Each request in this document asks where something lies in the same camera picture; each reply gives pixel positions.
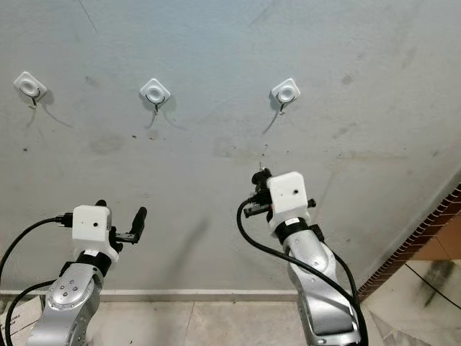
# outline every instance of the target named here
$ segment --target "baseboard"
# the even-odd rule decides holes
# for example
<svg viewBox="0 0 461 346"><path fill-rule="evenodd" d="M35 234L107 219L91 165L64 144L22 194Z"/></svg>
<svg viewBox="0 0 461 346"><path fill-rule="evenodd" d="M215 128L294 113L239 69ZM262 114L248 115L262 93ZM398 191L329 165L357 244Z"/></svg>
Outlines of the baseboard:
<svg viewBox="0 0 461 346"><path fill-rule="evenodd" d="M19 290L3 290L4 300L13 299ZM45 294L33 291L31 296ZM296 301L295 290L103 290L101 301Z"/></svg>

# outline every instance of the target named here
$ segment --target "cylindrical grip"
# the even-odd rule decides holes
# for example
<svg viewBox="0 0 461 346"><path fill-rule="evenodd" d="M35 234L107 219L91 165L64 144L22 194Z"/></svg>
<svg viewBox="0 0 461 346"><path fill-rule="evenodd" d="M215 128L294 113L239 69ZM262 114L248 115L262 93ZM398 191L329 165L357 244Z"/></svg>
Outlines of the cylindrical grip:
<svg viewBox="0 0 461 346"><path fill-rule="evenodd" d="M130 233L138 234L138 236L141 237L144 230L144 220L146 219L146 216L147 209L144 207L139 208L135 218L133 219L133 223L131 224Z"/></svg>

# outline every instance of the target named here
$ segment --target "metal hook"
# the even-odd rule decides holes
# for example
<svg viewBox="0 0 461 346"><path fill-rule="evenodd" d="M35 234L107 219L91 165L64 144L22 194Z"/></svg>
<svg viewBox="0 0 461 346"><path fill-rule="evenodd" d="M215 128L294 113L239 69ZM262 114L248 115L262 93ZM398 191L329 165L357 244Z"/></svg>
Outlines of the metal hook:
<svg viewBox="0 0 461 346"><path fill-rule="evenodd" d="M279 99L279 93L277 93L277 101L280 102L280 109L279 109L279 114L282 115L282 111L283 111L283 108L285 107L285 105L288 105L289 103L293 102L295 100L295 95L293 95L292 99L289 100L289 101L286 101L286 102L280 102L280 99Z"/></svg>
<svg viewBox="0 0 461 346"><path fill-rule="evenodd" d="M19 90L21 90L21 93L23 93L24 95L26 95L27 97L30 97L32 99L32 103L34 104L33 106L29 106L29 108L31 110L35 110L37 109L37 101L35 101L35 99L37 99L38 97L40 97L40 88L37 88L37 96L30 96L28 94L26 94L24 92L24 90L22 90L22 88L20 87Z"/></svg>
<svg viewBox="0 0 461 346"><path fill-rule="evenodd" d="M158 106L165 102L165 95L163 95L164 98L160 102L152 102L152 101L150 101L149 98L147 97L147 94L145 94L144 96L155 107L154 112L157 115L158 114Z"/></svg>

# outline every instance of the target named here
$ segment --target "black wire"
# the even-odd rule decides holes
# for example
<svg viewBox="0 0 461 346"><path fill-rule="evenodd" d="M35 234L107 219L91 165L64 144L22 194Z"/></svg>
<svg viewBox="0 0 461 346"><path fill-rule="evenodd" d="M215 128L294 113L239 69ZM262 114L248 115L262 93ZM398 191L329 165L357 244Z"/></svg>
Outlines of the black wire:
<svg viewBox="0 0 461 346"><path fill-rule="evenodd" d="M5 318L5 340L6 346L13 346L12 336L11 336L11 322L12 322L12 315L14 308L19 303L19 301L24 298L25 295L32 292L33 290L37 290L38 288L42 288L45 286L49 286L54 283L55 280L45 281L44 283L38 283L37 285L30 286L29 288L23 290L13 301L12 304L8 308L8 312L6 313Z"/></svg>
<svg viewBox="0 0 461 346"><path fill-rule="evenodd" d="M21 241L22 238L24 238L31 230L36 229L38 226L41 226L45 223L50 223L50 222L58 222L58 218L46 218L45 220L38 221L37 223L34 223L30 227L27 227L13 242L12 244L6 249L3 257L1 258L0 261L0 285L1 285L1 274L3 273L3 269L5 267L6 260L8 259L9 255L12 253L14 247ZM0 334L0 346L5 346L5 342L3 340L3 337L1 337Z"/></svg>
<svg viewBox="0 0 461 346"><path fill-rule="evenodd" d="M423 278L422 276L420 276L412 267L410 267L409 265L407 265L405 263L405 265L408 267L409 270L411 270L412 272L414 272L421 280L423 280L430 288L432 288L433 290L435 290L439 295L441 295L443 298L447 299L447 301L449 301L451 304L453 304L454 306L456 306L459 310L461 310L461 306L459 306L458 304L456 304L454 301L452 301L450 298L448 298L446 295L444 295L442 292L440 292L439 290L437 290L433 285L431 285L425 278Z"/></svg>
<svg viewBox="0 0 461 346"><path fill-rule="evenodd" d="M354 276L352 275L351 270L349 269L345 261L343 261L343 259L340 258L339 255L337 255L333 250L331 250L331 252L333 252L334 258L336 258L336 261L339 262L339 264L343 267L344 271L346 272L347 279L349 280L349 284L351 286L352 296L354 297L354 300L357 302L357 304L360 304L359 295L357 293L357 287L355 285Z"/></svg>
<svg viewBox="0 0 461 346"><path fill-rule="evenodd" d="M242 225L241 214L242 214L243 209L245 208L245 206L247 204L249 204L250 202L251 202L251 199L243 201L240 204L240 206L238 207L238 210L237 210L237 227L238 227L238 230L240 231L242 237L248 243L250 243L251 245L253 245L257 249L260 249L261 251L264 251L264 252L266 252L268 254L271 254L271 255L273 255L275 257L279 257L279 258L281 258L281 259L283 259L285 261L291 262L294 265L297 265L298 267L301 267L304 270L307 270L308 272L310 272L311 274L314 274L315 276L319 277L321 280L328 283L332 288L337 290L351 304L352 308L354 308L354 310L355 310L355 312L357 314L357 320L358 320L357 322L359 324L359 333L360 333L360 337L361 337L360 345L361 346L368 346L367 325L365 323L365 318L363 317L362 310L360 309L360 304L358 302L358 299L356 300L354 298L354 296L349 295L340 285L335 283L332 279L330 279L328 276L324 275L322 272L319 272L317 269L311 267L310 265L305 264L304 262L302 262L302 261L300 261L300 260L298 260L298 259L296 259L294 257L291 257L291 256L289 256L287 254L284 254L283 252L277 251L275 249L272 249L270 247L266 247L263 244L258 243L257 241L253 240L246 233L246 231L245 231L245 229L243 228L243 225Z"/></svg>

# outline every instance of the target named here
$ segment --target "white square hook base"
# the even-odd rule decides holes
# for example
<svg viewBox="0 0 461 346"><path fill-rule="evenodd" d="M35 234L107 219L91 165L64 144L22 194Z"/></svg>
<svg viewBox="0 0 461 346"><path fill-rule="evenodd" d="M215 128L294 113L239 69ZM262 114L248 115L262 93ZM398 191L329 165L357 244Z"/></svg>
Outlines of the white square hook base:
<svg viewBox="0 0 461 346"><path fill-rule="evenodd" d="M45 85L27 71L22 72L13 84L20 92L35 99L35 101L41 99L48 91Z"/></svg>
<svg viewBox="0 0 461 346"><path fill-rule="evenodd" d="M157 79L152 78L139 91L150 103L161 105L170 98L171 93Z"/></svg>
<svg viewBox="0 0 461 346"><path fill-rule="evenodd" d="M273 88L271 93L272 96L281 104L293 102L301 95L301 92L296 86L293 78L289 78L277 85Z"/></svg>

